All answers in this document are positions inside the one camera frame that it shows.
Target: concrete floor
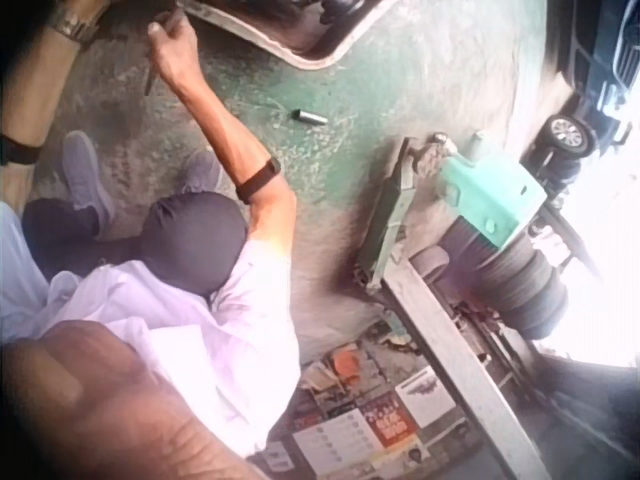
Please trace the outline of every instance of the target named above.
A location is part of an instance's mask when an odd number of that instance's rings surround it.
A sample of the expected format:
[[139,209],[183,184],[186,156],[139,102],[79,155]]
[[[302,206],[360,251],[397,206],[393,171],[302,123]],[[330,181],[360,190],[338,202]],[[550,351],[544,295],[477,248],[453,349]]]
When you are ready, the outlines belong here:
[[[113,237],[135,234],[148,206],[173,192],[206,142],[157,82],[142,95],[153,2],[107,12],[78,58],[36,172],[36,196],[66,195],[53,167],[81,128],[95,141],[119,207]],[[297,71],[226,32],[195,22],[203,70],[227,107],[279,156],[298,193],[292,315],[303,359],[352,339],[379,315],[352,286],[352,258],[398,139],[448,132],[463,144],[487,129],[524,147],[544,61],[545,0],[400,0],[338,65]],[[304,108],[330,118],[311,129]],[[225,185],[231,194],[231,185]],[[408,219],[409,253],[435,243],[453,216],[425,185]]]

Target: black car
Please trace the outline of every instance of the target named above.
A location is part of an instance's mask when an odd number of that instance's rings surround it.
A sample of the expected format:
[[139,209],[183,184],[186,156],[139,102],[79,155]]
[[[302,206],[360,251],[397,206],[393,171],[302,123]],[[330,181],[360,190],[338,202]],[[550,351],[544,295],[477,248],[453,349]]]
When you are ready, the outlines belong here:
[[551,197],[578,178],[584,158],[626,141],[627,107],[640,89],[640,0],[566,6],[561,67],[576,95],[547,120],[526,162]]

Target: white shirt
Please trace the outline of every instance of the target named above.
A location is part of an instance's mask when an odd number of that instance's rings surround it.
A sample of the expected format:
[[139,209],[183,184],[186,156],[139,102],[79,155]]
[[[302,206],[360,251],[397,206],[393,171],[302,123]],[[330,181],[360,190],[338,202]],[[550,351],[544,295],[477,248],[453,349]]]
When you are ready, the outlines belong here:
[[63,320],[100,322],[242,457],[265,447],[300,376],[290,271],[288,258],[250,240],[210,306],[140,261],[99,267],[84,279],[61,272],[47,284],[18,217],[0,203],[2,343],[38,338]]

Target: hand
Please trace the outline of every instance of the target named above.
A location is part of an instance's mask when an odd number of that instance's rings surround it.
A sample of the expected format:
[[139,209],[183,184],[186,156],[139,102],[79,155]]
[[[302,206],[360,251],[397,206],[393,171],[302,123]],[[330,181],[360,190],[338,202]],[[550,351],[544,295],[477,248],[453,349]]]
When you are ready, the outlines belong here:
[[205,83],[198,60],[198,37],[181,9],[174,10],[164,23],[149,24],[151,58],[169,88],[180,95],[193,86]]
[[5,346],[2,367],[3,403],[11,399],[61,478],[258,479],[97,322],[62,322]]

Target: gray shoe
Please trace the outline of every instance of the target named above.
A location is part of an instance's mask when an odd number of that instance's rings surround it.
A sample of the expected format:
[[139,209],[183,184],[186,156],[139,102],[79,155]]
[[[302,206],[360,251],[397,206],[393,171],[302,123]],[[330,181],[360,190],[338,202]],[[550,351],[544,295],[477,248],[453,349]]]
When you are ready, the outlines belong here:
[[113,222],[116,208],[100,181],[98,155],[86,133],[75,130],[64,138],[62,170],[74,208],[93,207],[96,210],[100,236]]
[[222,165],[213,152],[201,150],[187,160],[180,193],[215,192],[222,181]]

